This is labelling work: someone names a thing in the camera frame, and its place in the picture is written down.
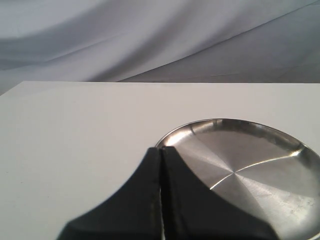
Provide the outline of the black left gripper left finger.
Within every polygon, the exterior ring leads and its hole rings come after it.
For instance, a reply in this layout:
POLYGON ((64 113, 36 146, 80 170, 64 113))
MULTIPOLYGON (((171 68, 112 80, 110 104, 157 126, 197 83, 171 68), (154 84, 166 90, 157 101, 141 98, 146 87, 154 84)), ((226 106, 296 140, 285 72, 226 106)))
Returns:
POLYGON ((60 240, 160 240, 161 154, 149 148, 127 182, 106 201, 69 221, 60 240))

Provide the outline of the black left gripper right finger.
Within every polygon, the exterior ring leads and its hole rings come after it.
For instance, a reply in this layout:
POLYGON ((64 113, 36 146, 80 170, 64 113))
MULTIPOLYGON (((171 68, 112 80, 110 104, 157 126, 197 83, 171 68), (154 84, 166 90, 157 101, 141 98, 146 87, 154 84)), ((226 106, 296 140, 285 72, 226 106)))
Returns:
POLYGON ((162 147, 161 204, 168 240, 276 240, 265 221, 211 191, 174 147, 162 147))

